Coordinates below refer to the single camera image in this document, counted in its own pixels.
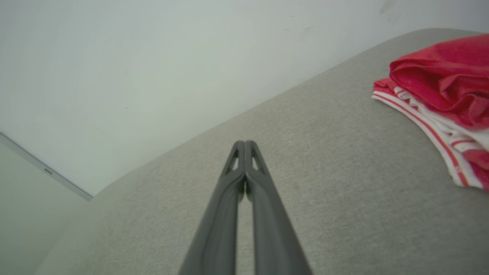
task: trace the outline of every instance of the fabric upholstery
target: fabric upholstery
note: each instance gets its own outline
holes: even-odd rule
[[[488,274],[487,194],[456,187],[425,134],[370,98],[391,61],[476,34],[391,39],[193,138],[99,193],[36,274],[177,274],[231,146],[247,139],[314,274]],[[238,274],[254,273],[251,207],[239,206]]]

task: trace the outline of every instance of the red and white striped cloth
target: red and white striped cloth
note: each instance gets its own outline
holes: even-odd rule
[[[400,111],[423,130],[442,154],[453,181],[489,191],[489,130],[459,126],[417,101],[387,78],[374,85],[372,98]]]
[[[489,34],[435,44],[390,65],[375,99],[413,120],[455,184],[489,191]]]

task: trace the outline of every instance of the red cloth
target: red cloth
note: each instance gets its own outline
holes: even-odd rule
[[[467,128],[489,128],[489,34],[402,56],[390,76],[430,110]]]

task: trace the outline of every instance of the white trim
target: white trim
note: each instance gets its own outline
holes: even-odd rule
[[[93,197],[90,194],[86,193],[84,190],[80,189],[78,186],[74,185],[69,180],[63,178],[63,176],[56,173],[56,171],[49,168],[49,166],[45,165],[44,163],[39,161],[37,158],[33,157],[31,154],[29,154],[27,151],[22,149],[20,146],[18,146],[15,142],[13,142],[11,139],[6,137],[2,133],[0,133],[0,142],[5,144],[5,146],[10,148],[10,150],[14,151],[17,155],[21,156],[24,160],[30,162],[32,165],[34,165],[36,168],[41,170],[43,173],[50,176],[55,181],[61,183],[64,187],[73,191],[78,196],[84,198],[87,201],[90,201],[91,199],[93,199]]]
[[[406,110],[409,110],[413,115],[411,115],[410,113],[406,112],[404,109],[400,108],[399,106],[397,106],[395,104],[392,104],[388,100],[385,100],[384,97],[385,98],[388,98],[388,99],[396,102],[397,104],[401,105],[402,107],[406,108]],[[427,117],[425,117],[423,114],[421,114],[419,111],[417,111],[413,107],[409,106],[406,102],[404,102],[401,99],[399,99],[397,97],[394,97],[394,96],[392,96],[390,94],[383,93],[383,92],[378,92],[378,91],[374,91],[374,95],[372,95],[372,98],[377,99],[377,100],[380,100],[380,101],[384,102],[385,104],[389,105],[390,107],[392,107],[392,108],[398,110],[399,112],[403,113],[408,118],[410,118],[414,123],[416,123],[416,125],[418,125],[419,128],[421,128],[421,130],[428,136],[428,138],[431,140],[431,142],[435,145],[435,147],[438,149],[438,151],[442,155],[442,157],[443,157],[443,159],[445,161],[445,164],[446,164],[446,166],[448,168],[448,172],[452,176],[452,179],[453,179],[453,181],[455,182],[456,185],[458,185],[458,186],[464,186],[462,184],[462,181],[460,180],[459,175],[458,175],[459,172],[463,172],[463,174],[465,175],[465,178],[467,179],[468,185],[473,186],[473,187],[484,189],[482,183],[475,176],[475,174],[474,174],[474,172],[472,170],[472,167],[470,166],[470,164],[468,163],[468,161],[464,159],[464,157],[462,156],[462,154],[460,152],[458,152],[457,150],[455,150],[449,143],[447,143],[448,134],[440,131],[437,128],[436,124],[433,123],[433,121],[431,121],[430,119],[428,119]],[[448,152],[445,150],[445,148],[438,142],[438,140],[431,133],[431,131],[428,128],[426,128],[426,126],[424,126],[421,122],[419,122],[414,117],[414,115],[417,118],[419,118],[420,120],[422,120],[423,122],[425,122],[426,124],[428,124],[436,132],[436,134],[438,134],[438,136],[442,139],[442,142],[452,152],[453,156],[455,157],[455,159],[459,163],[459,167],[455,167],[453,165],[452,159],[448,155]]]

